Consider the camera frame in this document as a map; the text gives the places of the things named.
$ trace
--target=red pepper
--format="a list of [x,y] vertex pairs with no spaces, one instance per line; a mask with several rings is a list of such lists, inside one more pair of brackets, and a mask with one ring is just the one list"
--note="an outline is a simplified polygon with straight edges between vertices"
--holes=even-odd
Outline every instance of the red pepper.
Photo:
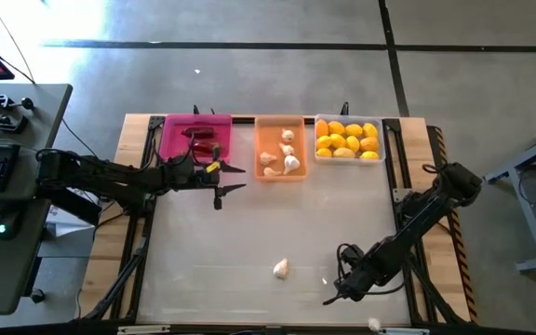
[[211,139],[214,137],[214,129],[212,127],[188,127],[181,132],[181,135],[195,139]]
[[194,143],[193,150],[202,154],[213,154],[217,147],[219,147],[217,142],[197,141]]

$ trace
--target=concrete floor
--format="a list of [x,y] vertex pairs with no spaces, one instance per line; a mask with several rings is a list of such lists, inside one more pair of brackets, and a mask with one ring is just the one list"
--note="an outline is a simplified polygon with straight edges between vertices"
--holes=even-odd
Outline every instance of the concrete floor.
[[[536,0],[387,4],[398,44],[536,46]],[[349,101],[352,114],[399,116],[386,51],[38,46],[42,38],[383,44],[377,0],[0,0],[0,13],[38,82],[74,85],[66,120],[100,156],[113,157],[125,113],[189,113],[194,103],[232,114],[319,114]],[[1,25],[0,36],[0,53],[21,66]],[[536,53],[398,58],[410,115],[444,130],[451,160],[484,174],[534,140]],[[85,152],[63,130],[56,146]],[[536,330],[536,272],[514,266],[536,249],[512,187],[486,186],[461,217],[481,323]],[[0,327],[74,317],[86,263],[44,261],[37,285],[48,301],[23,301]]]

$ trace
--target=yellow fruit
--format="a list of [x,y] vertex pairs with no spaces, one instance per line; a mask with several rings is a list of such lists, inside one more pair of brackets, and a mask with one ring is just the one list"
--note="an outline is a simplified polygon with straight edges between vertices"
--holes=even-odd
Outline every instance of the yellow fruit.
[[361,158],[361,159],[379,159],[380,157],[375,152],[364,152],[364,153],[361,154],[361,156],[359,158]]
[[359,140],[355,136],[349,136],[346,138],[346,147],[351,149],[353,153],[356,153],[359,151]]
[[344,148],[346,147],[346,140],[343,136],[339,134],[332,134],[330,135],[330,139],[332,140],[332,145],[335,148]]
[[376,138],[365,138],[361,140],[361,150],[363,151],[375,151],[380,149],[380,144]]
[[328,148],[319,149],[315,154],[320,157],[332,157],[332,151]]
[[349,136],[361,136],[363,135],[363,129],[361,126],[352,124],[345,128],[346,134]]
[[317,149],[328,148],[332,144],[330,136],[322,136],[315,142],[315,147]]
[[338,121],[328,122],[328,131],[330,134],[344,135],[344,126]]
[[378,129],[372,124],[363,125],[363,136],[365,137],[378,137]]
[[355,153],[349,148],[338,148],[334,151],[336,158],[355,158]]
[[328,136],[328,124],[324,120],[317,120],[315,121],[315,135],[318,138],[321,138],[322,136]]

